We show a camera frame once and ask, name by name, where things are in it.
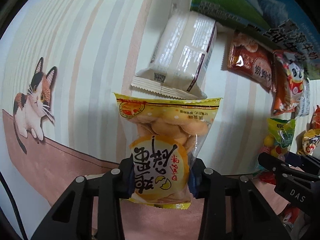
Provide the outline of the white cracker packet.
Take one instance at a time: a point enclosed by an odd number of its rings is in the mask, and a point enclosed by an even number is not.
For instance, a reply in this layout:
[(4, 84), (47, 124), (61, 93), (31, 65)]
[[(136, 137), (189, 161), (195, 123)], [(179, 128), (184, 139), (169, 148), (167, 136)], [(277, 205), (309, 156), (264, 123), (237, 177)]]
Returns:
[(133, 77), (132, 87), (176, 99), (205, 99), (202, 85), (216, 33), (214, 19), (194, 11), (175, 11), (148, 68)]

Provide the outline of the yellow egg biscuit bag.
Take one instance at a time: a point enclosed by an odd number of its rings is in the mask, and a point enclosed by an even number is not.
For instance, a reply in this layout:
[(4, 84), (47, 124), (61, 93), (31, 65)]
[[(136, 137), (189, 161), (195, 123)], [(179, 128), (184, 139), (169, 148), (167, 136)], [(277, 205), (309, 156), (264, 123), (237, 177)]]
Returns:
[(134, 192), (129, 200), (164, 209), (188, 209), (190, 171), (221, 99), (115, 97), (133, 157)]

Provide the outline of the orange panda snack packet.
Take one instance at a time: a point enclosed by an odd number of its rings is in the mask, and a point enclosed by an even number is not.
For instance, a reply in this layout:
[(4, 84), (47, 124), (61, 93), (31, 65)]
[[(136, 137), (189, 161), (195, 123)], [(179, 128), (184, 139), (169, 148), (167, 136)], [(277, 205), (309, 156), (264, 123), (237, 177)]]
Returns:
[(275, 50), (274, 70), (276, 71), (276, 96), (273, 114), (291, 113), (299, 105), (304, 92), (304, 70), (298, 64), (295, 53)]

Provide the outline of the green fruit candy bag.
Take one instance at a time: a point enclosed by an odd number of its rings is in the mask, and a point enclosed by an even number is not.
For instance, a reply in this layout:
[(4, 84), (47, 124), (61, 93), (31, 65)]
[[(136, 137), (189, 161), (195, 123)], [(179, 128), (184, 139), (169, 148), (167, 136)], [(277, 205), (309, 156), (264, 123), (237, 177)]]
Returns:
[(283, 157), (289, 151), (295, 133), (295, 119), (268, 118), (268, 135), (264, 138), (263, 150), (276, 157)]

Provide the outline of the cardboard box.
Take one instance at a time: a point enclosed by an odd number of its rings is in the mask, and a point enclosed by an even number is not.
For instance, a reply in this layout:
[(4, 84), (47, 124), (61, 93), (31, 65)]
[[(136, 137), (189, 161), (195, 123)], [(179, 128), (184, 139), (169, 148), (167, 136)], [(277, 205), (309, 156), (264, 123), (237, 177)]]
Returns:
[(319, 79), (319, 32), (294, 0), (191, 0), (190, 8), (268, 48), (295, 53), (308, 78)]

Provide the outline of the striped cat table mat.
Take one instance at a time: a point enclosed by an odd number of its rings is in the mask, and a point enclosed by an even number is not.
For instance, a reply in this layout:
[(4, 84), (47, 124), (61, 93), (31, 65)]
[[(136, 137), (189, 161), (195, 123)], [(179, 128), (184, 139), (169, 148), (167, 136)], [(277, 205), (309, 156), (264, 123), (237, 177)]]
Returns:
[[(149, 65), (174, 6), (182, 0), (29, 0), (1, 39), (1, 172), (27, 236), (78, 175), (101, 173), (126, 158), (115, 93), (157, 98), (131, 88)], [(273, 96), (227, 70), (227, 34), (218, 33), (204, 92), (223, 98), (198, 157), (222, 174), (253, 171), (267, 132)], [(13, 128), (17, 93), (26, 93), (36, 64), (57, 67), (44, 144), (28, 132), (21, 150)], [(187, 210), (121, 201), (126, 239), (197, 239), (203, 200)]]

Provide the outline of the red shrimp snack packet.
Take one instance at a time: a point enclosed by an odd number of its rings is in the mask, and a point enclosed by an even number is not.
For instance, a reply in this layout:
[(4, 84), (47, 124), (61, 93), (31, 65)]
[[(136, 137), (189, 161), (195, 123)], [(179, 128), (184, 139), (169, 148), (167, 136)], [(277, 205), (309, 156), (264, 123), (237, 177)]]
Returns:
[(271, 52), (250, 36), (234, 32), (227, 67), (259, 83), (267, 91), (273, 89), (273, 57)]

